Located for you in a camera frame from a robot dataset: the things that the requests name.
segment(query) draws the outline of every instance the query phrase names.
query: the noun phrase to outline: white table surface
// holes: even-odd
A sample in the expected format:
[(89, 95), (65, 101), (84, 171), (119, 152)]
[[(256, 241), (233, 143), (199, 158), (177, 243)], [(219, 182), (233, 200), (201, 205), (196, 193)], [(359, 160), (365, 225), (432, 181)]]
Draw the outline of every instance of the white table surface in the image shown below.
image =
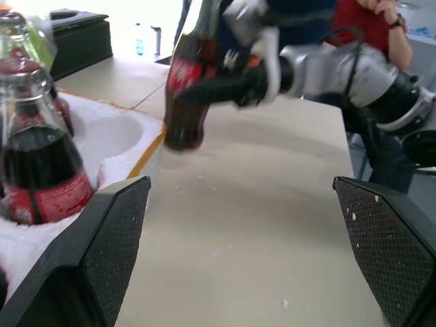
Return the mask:
[(56, 82), (58, 88), (120, 106), (137, 106), (166, 81), (168, 66), (113, 57)]
[[(137, 88), (114, 93), (134, 67), (105, 67), (70, 79), (72, 91), (136, 102)], [(93, 93), (96, 74), (113, 75)], [(162, 117), (163, 96), (138, 109)], [(340, 110), (284, 98), (218, 106), (205, 128), (197, 153), (163, 153), (116, 327), (383, 326), (332, 190), (352, 174)]]

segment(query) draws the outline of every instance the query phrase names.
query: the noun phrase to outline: coca-cola bottle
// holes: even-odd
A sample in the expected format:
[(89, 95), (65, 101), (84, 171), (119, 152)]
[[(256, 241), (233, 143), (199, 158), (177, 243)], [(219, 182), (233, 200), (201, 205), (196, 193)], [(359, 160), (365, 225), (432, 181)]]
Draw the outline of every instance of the coca-cola bottle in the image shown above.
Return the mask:
[[(0, 37), (1, 37), (1, 58), (23, 58), (30, 59), (42, 65), (38, 53), (29, 37), (29, 25), (25, 18), (18, 12), (0, 10)], [(68, 131), (73, 136), (74, 130), (71, 124), (69, 104), (58, 96), (56, 88), (49, 77), (52, 87), (50, 95), (56, 112), (65, 121)]]
[[(217, 72), (219, 1), (201, 0), (201, 7), (198, 6), (200, 2), (195, 1), (191, 4), (186, 28), (174, 50), (165, 88), (165, 145), (176, 151), (194, 150), (201, 145), (204, 138), (204, 119), (209, 109), (209, 105), (183, 103), (176, 98), (177, 93), (199, 79), (213, 78)], [(192, 29), (189, 27), (189, 20), (193, 15), (198, 19)]]
[(53, 110), (47, 73), (30, 60), (0, 59), (2, 181), (18, 223), (59, 221), (93, 195), (82, 158)]

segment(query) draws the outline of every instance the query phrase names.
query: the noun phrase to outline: styrofoam tray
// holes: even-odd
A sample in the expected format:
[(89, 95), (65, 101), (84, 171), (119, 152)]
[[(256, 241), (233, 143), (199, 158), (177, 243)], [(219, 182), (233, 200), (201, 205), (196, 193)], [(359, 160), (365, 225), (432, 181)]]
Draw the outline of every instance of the styrofoam tray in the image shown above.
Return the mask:
[[(157, 182), (164, 138), (161, 120), (143, 112), (62, 93), (71, 106), (74, 142), (95, 188), (138, 175)], [(44, 225), (17, 225), (0, 215), (0, 269), (8, 282), (7, 300), (44, 250), (79, 214)]]

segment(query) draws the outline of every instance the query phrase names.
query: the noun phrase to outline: water bottle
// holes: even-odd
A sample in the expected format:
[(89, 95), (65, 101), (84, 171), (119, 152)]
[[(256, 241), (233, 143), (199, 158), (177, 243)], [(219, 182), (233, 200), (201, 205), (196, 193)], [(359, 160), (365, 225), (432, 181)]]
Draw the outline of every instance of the water bottle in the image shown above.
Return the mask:
[(141, 23), (136, 23), (136, 54), (142, 56), (144, 54), (144, 40), (142, 39)]

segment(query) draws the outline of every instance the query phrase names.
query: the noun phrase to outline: orange edge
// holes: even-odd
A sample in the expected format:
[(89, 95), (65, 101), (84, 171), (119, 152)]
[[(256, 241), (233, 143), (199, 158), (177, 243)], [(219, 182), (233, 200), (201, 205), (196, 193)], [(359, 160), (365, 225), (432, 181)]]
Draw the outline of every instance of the orange edge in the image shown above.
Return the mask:
[[(65, 89), (59, 89), (60, 92), (62, 93), (67, 93), (70, 95), (74, 95), (75, 97), (81, 97), (83, 99), (88, 99), (91, 101), (96, 101), (94, 99), (89, 99), (87, 97), (83, 97), (81, 95), (77, 95), (74, 94), (72, 92), (69, 92)], [(118, 104), (114, 104), (113, 102), (108, 102), (108, 101), (100, 101), (101, 103), (104, 104), (109, 104), (115, 108), (121, 109), (121, 110), (134, 110), (136, 112), (141, 112), (142, 114), (147, 114), (146, 112), (142, 112), (139, 110), (136, 110), (135, 107), (133, 108), (126, 108), (123, 106), (120, 106)], [(145, 167), (145, 165), (147, 165), (147, 163), (149, 162), (150, 158), (155, 154), (156, 150), (159, 148), (159, 146), (161, 145), (161, 143), (164, 141), (166, 135), (166, 127), (164, 124), (162, 124), (162, 130), (160, 131), (159, 135), (154, 139), (154, 141), (151, 142), (150, 146), (147, 148), (147, 150), (145, 150), (145, 152), (142, 154), (141, 158), (139, 158), (139, 160), (136, 162), (136, 165), (133, 167), (133, 169), (131, 170), (129, 176), (127, 178), (132, 178), (132, 177), (137, 177), (139, 176), (139, 174), (141, 173), (141, 170), (143, 169), (143, 167)]]

